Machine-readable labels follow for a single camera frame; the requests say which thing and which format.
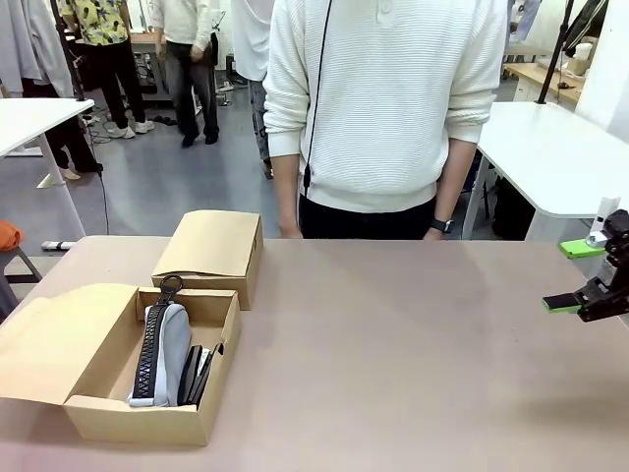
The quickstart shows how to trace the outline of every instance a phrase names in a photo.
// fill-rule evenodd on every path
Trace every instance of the cardboard box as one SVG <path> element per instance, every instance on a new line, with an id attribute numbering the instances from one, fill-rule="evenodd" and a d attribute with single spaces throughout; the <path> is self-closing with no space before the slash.
<path id="1" fill-rule="evenodd" d="M 200 407 L 132 408 L 144 308 L 154 288 L 98 284 L 36 299 L 0 328 L 0 397 L 63 405 L 79 434 L 115 443 L 206 445 L 241 329 L 234 291 L 182 290 L 192 345 L 223 343 Z"/>
<path id="2" fill-rule="evenodd" d="M 177 274 L 185 288 L 236 290 L 250 310 L 262 253 L 259 214 L 199 210 L 186 213 L 151 276 L 158 287 Z"/>

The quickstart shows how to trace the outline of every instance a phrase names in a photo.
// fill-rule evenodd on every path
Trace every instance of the black pants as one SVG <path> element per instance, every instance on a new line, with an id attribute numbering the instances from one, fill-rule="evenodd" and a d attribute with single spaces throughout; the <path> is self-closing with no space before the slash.
<path id="1" fill-rule="evenodd" d="M 166 44 L 166 79 L 173 97 L 177 124 L 179 131 L 186 137 L 195 137 L 199 134 L 192 96 L 194 87 L 203 110 L 205 120 L 203 132 L 206 136 L 213 137 L 218 135 L 218 119 L 211 49 L 208 47 L 203 58 L 197 63 L 190 58 L 191 49 L 190 44 L 170 41 Z"/>
<path id="2" fill-rule="evenodd" d="M 140 80 L 136 70 L 136 59 L 131 49 L 131 42 L 127 39 L 118 44 L 106 46 L 89 46 L 87 48 L 89 63 L 100 80 L 102 94 L 111 112 L 111 118 L 118 128 L 129 126 L 125 116 L 125 105 L 120 96 L 118 81 L 125 91 L 131 111 L 137 122 L 146 120 L 144 114 L 144 100 L 140 89 Z"/>
<path id="3" fill-rule="evenodd" d="M 354 213 L 300 196 L 299 220 L 306 239 L 420 240 L 430 229 L 436 199 L 392 213 Z"/>
<path id="4" fill-rule="evenodd" d="M 59 97 L 52 85 L 36 86 L 31 79 L 23 79 L 22 87 L 24 89 L 24 98 Z M 46 140 L 50 144 L 50 149 L 57 165 L 62 169 L 67 169 L 69 164 L 68 154 L 63 151 L 63 146 L 65 146 L 70 152 L 70 157 L 75 164 L 77 172 L 96 172 L 98 170 L 99 166 L 86 143 L 77 117 L 70 118 L 48 130 L 46 132 Z"/>

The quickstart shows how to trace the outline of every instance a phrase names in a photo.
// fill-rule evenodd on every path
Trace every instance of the orange object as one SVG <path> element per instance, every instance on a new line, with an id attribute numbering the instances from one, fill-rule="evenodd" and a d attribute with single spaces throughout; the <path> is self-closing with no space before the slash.
<path id="1" fill-rule="evenodd" d="M 0 251 L 11 251 L 24 240 L 24 233 L 9 221 L 0 221 Z"/>

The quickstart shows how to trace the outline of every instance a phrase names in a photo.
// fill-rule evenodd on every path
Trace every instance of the hand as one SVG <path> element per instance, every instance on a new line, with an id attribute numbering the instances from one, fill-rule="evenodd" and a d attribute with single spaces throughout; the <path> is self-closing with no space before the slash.
<path id="1" fill-rule="evenodd" d="M 166 59 L 166 51 L 164 50 L 164 45 L 161 42 L 155 43 L 155 55 L 159 61 Z"/>
<path id="2" fill-rule="evenodd" d="M 297 224 L 292 224 L 290 226 L 280 225 L 279 232 L 282 239 L 304 239 L 302 231 L 299 229 Z"/>
<path id="3" fill-rule="evenodd" d="M 424 236 L 424 241 L 441 241 L 441 239 L 443 239 L 443 233 L 436 228 L 429 229 Z"/>
<path id="4" fill-rule="evenodd" d="M 193 62 L 199 62 L 203 58 L 203 51 L 199 47 L 193 46 L 190 50 L 190 58 Z"/>

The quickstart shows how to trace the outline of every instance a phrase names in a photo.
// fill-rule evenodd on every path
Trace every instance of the sweater button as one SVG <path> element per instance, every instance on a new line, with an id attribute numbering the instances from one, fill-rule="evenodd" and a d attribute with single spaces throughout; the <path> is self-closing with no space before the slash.
<path id="1" fill-rule="evenodd" d="M 380 2 L 380 11 L 382 13 L 391 13 L 391 2 L 389 0 L 382 0 Z"/>

